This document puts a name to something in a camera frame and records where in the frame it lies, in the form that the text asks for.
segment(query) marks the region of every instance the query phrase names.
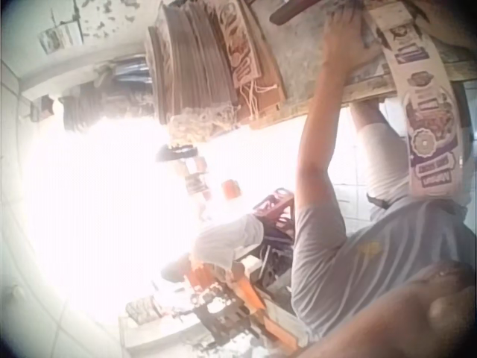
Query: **string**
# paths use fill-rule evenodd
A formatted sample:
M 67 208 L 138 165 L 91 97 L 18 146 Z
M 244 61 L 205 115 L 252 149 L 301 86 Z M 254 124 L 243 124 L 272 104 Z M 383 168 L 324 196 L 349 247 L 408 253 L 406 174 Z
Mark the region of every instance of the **string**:
M 255 90 L 257 94 L 260 94 L 260 93 L 265 93 L 271 90 L 275 90 L 276 88 L 278 88 L 277 84 L 274 84 L 273 86 L 268 86 L 268 87 L 258 86 L 255 80 L 252 80 L 250 82 L 250 87 L 248 87 L 247 84 L 240 86 L 240 94 L 244 97 L 245 104 L 248 107 L 248 110 L 250 112 L 250 117 L 252 120 L 257 119 L 259 117 L 259 104 L 258 104 L 257 97 L 255 96 L 253 91 Z M 243 89 L 248 90 L 248 96 L 244 93 Z

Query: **cardboard sheet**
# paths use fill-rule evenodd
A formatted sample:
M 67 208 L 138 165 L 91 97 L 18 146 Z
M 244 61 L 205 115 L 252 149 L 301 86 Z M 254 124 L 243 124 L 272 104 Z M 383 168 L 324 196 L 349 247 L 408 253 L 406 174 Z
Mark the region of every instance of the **cardboard sheet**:
M 462 134 L 455 95 L 431 38 L 387 4 L 370 10 L 378 28 L 383 19 L 399 19 L 380 28 L 384 53 L 407 117 L 413 196 L 451 196 L 461 187 Z

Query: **khaki shorts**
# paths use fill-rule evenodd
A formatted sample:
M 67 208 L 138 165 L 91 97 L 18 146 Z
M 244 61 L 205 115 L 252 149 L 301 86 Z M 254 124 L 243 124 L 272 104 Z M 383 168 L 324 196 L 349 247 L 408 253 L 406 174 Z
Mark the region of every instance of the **khaki shorts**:
M 463 138 L 471 148 L 470 129 L 463 129 Z M 408 149 L 405 140 L 391 126 L 375 123 L 358 132 L 358 147 L 364 158 L 367 193 L 370 197 L 387 203 L 409 196 Z M 465 207 L 470 203 L 470 188 L 476 166 L 472 153 L 464 164 L 462 190 L 452 198 Z

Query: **person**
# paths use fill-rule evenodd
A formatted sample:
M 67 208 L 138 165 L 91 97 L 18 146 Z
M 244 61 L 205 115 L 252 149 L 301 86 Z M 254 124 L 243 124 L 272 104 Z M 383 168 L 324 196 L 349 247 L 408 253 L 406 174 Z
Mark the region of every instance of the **person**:
M 476 357 L 472 267 L 432 264 L 392 289 L 300 358 Z
M 265 217 L 249 213 L 238 219 L 208 224 L 194 240 L 190 253 L 162 270 L 162 278 L 182 282 L 183 276 L 195 265 L 209 266 L 222 281 L 234 282 L 245 275 L 245 267 L 238 261 L 242 248 L 256 247 L 263 242 L 277 247 L 291 247 L 288 234 Z
M 379 207 L 371 226 L 346 235 L 327 171 L 347 78 L 381 52 L 378 44 L 364 45 L 361 21 L 361 9 L 346 6 L 326 22 L 323 64 L 298 155 L 292 306 L 314 340 L 434 263 L 475 269 L 476 236 L 464 224 L 465 209 L 457 198 L 410 196 L 406 144 L 376 101 L 350 110 L 368 161 L 367 190 Z

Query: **workbench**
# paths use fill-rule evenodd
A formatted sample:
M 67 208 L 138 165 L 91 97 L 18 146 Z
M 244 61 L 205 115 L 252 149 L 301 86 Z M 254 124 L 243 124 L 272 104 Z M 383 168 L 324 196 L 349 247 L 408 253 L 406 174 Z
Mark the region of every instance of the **workbench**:
M 322 56 L 320 43 L 326 11 L 323 6 L 316 4 L 284 25 L 277 26 L 270 22 L 270 15 L 283 3 L 283 0 L 255 0 L 251 5 L 279 67 L 287 96 L 278 111 L 270 112 L 251 122 L 252 129 L 264 128 L 307 114 L 315 88 L 315 79 L 320 71 Z M 446 45 L 436 39 L 435 44 L 451 81 L 477 79 L 477 62 L 470 51 Z M 382 61 L 385 61 L 384 56 L 376 59 L 374 66 Z M 370 71 L 372 73 L 373 64 L 370 65 Z M 344 90 L 343 103 L 395 95 L 394 80 L 389 71 L 384 71 L 367 80 L 348 84 Z

